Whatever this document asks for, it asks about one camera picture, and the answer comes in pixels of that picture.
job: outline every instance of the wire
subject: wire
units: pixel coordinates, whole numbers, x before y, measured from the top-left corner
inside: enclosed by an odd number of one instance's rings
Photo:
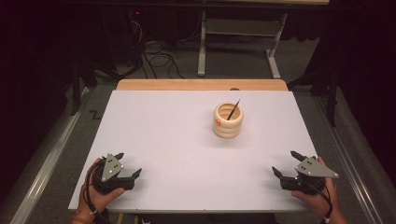
[[[154,51],[148,51],[148,48],[152,47],[152,46],[159,46],[159,49],[154,50]],[[181,78],[185,78],[180,74],[180,71],[179,71],[176,61],[175,61],[175,58],[169,53],[164,53],[163,45],[158,43],[157,41],[151,41],[151,42],[146,43],[145,49],[143,51],[143,55],[144,55],[146,62],[148,63],[155,78],[158,78],[158,76],[157,76],[157,73],[156,73],[154,67],[159,68],[159,67],[165,67],[166,65],[169,65],[167,74],[170,78],[173,78],[171,76],[171,68],[173,66],[177,70],[177,75]],[[159,59],[160,60],[165,59],[165,61],[160,61],[159,63],[155,63],[155,61],[158,61]]]
[[[109,222],[107,219],[105,219],[102,214],[98,213],[98,210],[96,209],[95,205],[92,203],[91,201],[91,195],[90,195],[90,186],[92,185],[90,183],[91,180],[91,175],[93,173],[93,171],[99,167],[100,165],[100,161],[93,164],[90,169],[87,172],[87,175],[85,176],[85,189],[83,190],[83,194],[82,197],[85,201],[85,203],[90,207],[91,209],[91,214],[95,215],[95,218],[100,220],[100,223],[105,223],[105,224],[111,224],[111,222]]]
[[[311,184],[309,184],[308,182],[305,182],[302,180],[302,182],[304,182],[306,185],[308,185],[311,189],[313,189],[315,192],[317,192],[328,204],[329,204],[329,211],[326,214],[326,219],[330,219],[330,215],[332,214],[332,201],[331,201],[331,196],[330,196],[330,192],[329,189],[325,186],[325,189],[327,190],[327,194],[329,195],[329,197],[327,197],[323,192],[321,192],[320,190],[318,190],[317,188],[315,188],[314,186],[312,186]]]
[[[200,12],[200,14],[199,14],[198,22],[197,22],[197,24],[196,24],[196,26],[195,26],[195,29],[194,29],[194,31],[192,32],[192,34],[191,34],[189,37],[187,37],[187,38],[178,40],[177,42],[180,42],[180,43],[181,43],[181,42],[184,42],[184,41],[188,41],[188,40],[194,39],[195,37],[199,36],[201,33],[198,33],[198,34],[195,34],[195,33],[196,33],[196,32],[198,31],[198,29],[199,29],[199,25],[201,24],[201,20],[202,20],[202,12]]]

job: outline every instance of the white table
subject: white table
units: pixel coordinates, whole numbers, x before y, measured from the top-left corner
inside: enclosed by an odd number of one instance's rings
[[[241,99],[241,133],[212,131],[213,110]],[[125,155],[120,176],[143,168],[108,207],[127,213],[255,213],[306,210],[271,169],[296,176],[295,150],[316,155],[292,92],[113,91],[78,186],[96,158]],[[79,187],[69,209],[77,209]]]

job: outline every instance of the pen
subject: pen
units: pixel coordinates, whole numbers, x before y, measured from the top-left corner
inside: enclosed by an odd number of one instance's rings
[[[231,111],[230,115],[228,116],[227,120],[230,120],[231,116],[233,115],[233,112],[235,111],[236,107],[239,104],[240,99],[238,100],[238,102],[236,102],[235,106],[233,107],[233,110]]]

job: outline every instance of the cable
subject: cable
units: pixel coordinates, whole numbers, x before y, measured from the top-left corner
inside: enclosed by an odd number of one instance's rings
[[[326,224],[329,223],[330,221],[330,215],[332,214],[332,201],[331,201],[331,196],[329,189],[325,186],[325,189],[327,190],[327,194],[329,197],[327,197],[323,192],[309,184],[308,182],[302,181],[304,184],[308,185],[311,189],[313,189],[315,192],[317,192],[328,204],[329,204],[329,211],[327,212],[326,216],[323,218],[323,220],[320,222],[320,224]]]
[[[90,207],[91,209],[91,215],[95,215],[95,219],[98,219],[100,221],[100,223],[105,223],[105,224],[111,224],[111,222],[109,220],[107,220],[106,218],[104,218],[102,216],[102,214],[98,213],[98,210],[96,209],[95,205],[92,203],[91,201],[91,195],[90,195],[90,180],[91,180],[91,175],[93,173],[93,171],[99,167],[100,163],[103,161],[99,161],[95,164],[93,164],[90,169],[87,172],[87,175],[85,176],[85,184],[86,187],[83,190],[83,194],[82,197],[85,201],[85,203]]]
[[[147,48],[148,47],[152,47],[152,46],[159,46],[159,49],[157,49],[155,51],[147,51]],[[169,66],[168,66],[167,73],[168,73],[168,76],[170,78],[173,78],[171,76],[171,68],[172,68],[172,66],[174,66],[176,68],[177,75],[179,77],[185,78],[185,77],[183,77],[180,74],[180,71],[179,71],[178,66],[176,64],[176,61],[175,61],[175,58],[169,53],[163,53],[163,45],[162,44],[160,44],[160,43],[158,43],[156,41],[146,43],[145,49],[143,51],[143,55],[144,55],[144,57],[146,59],[146,62],[149,65],[149,67],[151,68],[151,71],[152,71],[152,73],[153,73],[155,78],[158,78],[158,76],[157,76],[157,73],[155,72],[154,67],[164,67],[164,66],[166,66],[168,64],[169,64]],[[154,63],[154,61],[156,61],[158,59],[166,59],[166,61],[162,62],[162,63],[159,63],[159,64]]]

